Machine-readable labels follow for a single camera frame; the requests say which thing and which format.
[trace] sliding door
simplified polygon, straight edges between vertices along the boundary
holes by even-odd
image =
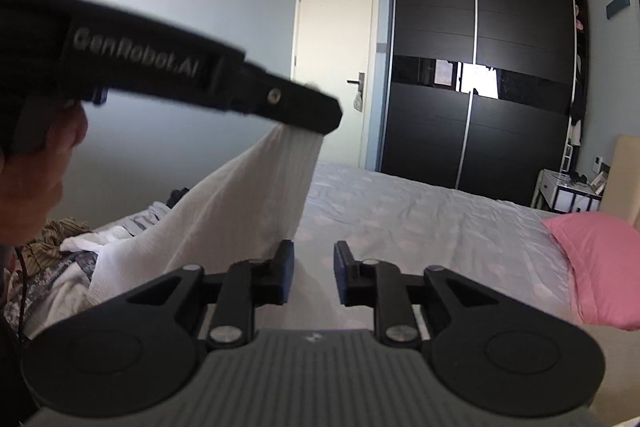
[[[573,6],[478,0],[476,62],[493,71],[495,89],[472,101],[460,190],[528,205],[540,169],[559,169],[574,83]]]
[[[574,67],[573,0],[396,0],[382,171],[529,204]]]
[[[458,64],[473,59],[475,24],[476,0],[396,0],[382,172],[455,186],[468,108]]]
[[[540,77],[487,71],[472,100],[458,188],[528,206],[540,169],[558,170],[562,161],[572,90]]]

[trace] door frame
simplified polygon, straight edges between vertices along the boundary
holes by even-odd
[[[369,61],[367,63],[367,76],[363,89],[362,100],[362,130],[360,134],[360,157],[358,166],[364,168],[367,149],[369,146],[369,124],[371,120],[371,100],[373,96],[373,84],[376,71],[376,43],[378,41],[378,10],[380,0],[371,0],[371,32],[369,39]],[[296,0],[296,12],[293,23],[293,42],[291,46],[291,78],[296,73],[296,55],[298,52],[298,27],[300,24],[300,0]]]

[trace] pillow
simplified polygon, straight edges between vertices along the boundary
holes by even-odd
[[[562,245],[575,274],[585,324],[640,329],[640,232],[602,212],[543,221]]]

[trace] beige headboard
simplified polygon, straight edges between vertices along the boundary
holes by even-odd
[[[600,209],[640,230],[640,137],[618,136]]]

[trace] white cloth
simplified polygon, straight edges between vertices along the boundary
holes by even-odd
[[[86,294],[89,279],[78,263],[73,263],[56,279],[50,293],[24,324],[24,334],[33,339],[45,328],[90,308]]]
[[[580,140],[582,138],[582,120],[578,120],[571,126],[571,136],[569,137],[569,142],[571,145],[580,145]]]
[[[272,256],[293,239],[322,136],[275,126],[256,145],[193,187],[157,225],[105,245],[88,299],[97,304],[185,264],[206,273]]]
[[[640,416],[638,416],[638,418],[633,418],[632,420],[619,423],[614,427],[638,427],[639,425],[640,425]]]
[[[107,227],[101,227],[101,229],[93,232],[82,233],[74,237],[67,237],[60,244],[60,251],[92,251],[100,253],[104,245],[119,239],[129,239],[156,225],[170,210],[164,203],[155,201],[145,210],[124,217]]]

